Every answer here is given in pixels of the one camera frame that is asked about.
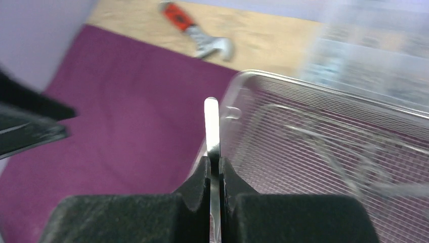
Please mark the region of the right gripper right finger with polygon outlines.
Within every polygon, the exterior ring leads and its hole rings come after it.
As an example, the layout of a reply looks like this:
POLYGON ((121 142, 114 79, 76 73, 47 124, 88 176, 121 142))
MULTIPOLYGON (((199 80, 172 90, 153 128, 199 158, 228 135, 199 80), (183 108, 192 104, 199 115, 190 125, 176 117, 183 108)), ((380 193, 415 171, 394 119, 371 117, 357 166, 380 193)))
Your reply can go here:
POLYGON ((363 205, 335 194, 261 194, 221 158, 222 242, 378 242, 363 205))

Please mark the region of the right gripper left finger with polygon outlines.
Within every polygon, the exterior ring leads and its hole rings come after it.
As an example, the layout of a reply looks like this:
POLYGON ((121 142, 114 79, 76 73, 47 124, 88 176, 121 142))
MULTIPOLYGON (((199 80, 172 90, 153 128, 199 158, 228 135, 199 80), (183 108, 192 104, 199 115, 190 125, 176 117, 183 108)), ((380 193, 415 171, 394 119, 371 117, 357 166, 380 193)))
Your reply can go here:
POLYGON ((167 194, 75 195, 53 210, 40 242, 209 242, 210 161, 167 194))

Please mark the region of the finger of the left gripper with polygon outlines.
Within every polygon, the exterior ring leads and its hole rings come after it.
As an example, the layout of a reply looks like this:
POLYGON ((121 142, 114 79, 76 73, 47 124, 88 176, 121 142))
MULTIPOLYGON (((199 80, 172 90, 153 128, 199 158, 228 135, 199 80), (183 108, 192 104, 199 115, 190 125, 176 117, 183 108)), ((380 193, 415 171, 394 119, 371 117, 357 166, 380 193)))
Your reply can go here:
POLYGON ((58 123, 75 110, 33 91, 1 71, 1 159, 69 136, 58 123))

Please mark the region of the metal wire mesh tray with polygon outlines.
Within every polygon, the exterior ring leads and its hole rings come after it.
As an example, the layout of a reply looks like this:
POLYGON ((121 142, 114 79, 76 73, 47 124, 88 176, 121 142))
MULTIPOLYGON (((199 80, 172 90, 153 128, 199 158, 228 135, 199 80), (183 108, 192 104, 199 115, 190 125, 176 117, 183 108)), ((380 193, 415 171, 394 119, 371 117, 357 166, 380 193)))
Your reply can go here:
POLYGON ((199 155, 226 157, 257 192, 353 196, 381 242, 428 242, 428 108, 260 70, 203 107, 199 155))

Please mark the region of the purple cloth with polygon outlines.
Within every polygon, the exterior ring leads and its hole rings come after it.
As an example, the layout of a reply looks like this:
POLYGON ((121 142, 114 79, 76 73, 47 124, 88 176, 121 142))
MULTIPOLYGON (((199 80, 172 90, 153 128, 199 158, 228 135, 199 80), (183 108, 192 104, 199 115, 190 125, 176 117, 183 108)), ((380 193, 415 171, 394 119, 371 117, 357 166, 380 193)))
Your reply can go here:
POLYGON ((19 153, 1 175, 7 242, 37 242, 58 202, 76 194, 166 193, 204 138, 203 103, 235 70, 85 26, 46 94, 77 111, 70 136, 19 153))

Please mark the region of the steel scalpel handle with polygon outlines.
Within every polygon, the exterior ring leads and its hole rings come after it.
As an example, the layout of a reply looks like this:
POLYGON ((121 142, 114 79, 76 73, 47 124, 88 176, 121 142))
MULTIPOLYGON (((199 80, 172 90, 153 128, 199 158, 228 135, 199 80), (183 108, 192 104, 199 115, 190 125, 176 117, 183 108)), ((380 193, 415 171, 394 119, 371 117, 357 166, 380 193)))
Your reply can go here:
POLYGON ((210 214, 213 217, 213 237, 218 242, 221 233, 221 205, 219 189, 220 117, 216 98, 204 101, 205 140, 207 156, 210 160, 210 214))

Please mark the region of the clear plastic compartment box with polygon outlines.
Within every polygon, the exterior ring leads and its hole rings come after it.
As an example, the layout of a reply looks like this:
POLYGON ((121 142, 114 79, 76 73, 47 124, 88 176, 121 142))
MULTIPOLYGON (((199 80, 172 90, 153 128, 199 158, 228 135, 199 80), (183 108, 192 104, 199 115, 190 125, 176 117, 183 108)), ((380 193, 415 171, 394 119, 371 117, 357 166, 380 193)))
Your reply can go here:
POLYGON ((299 77, 428 112, 428 1, 335 1, 299 77))

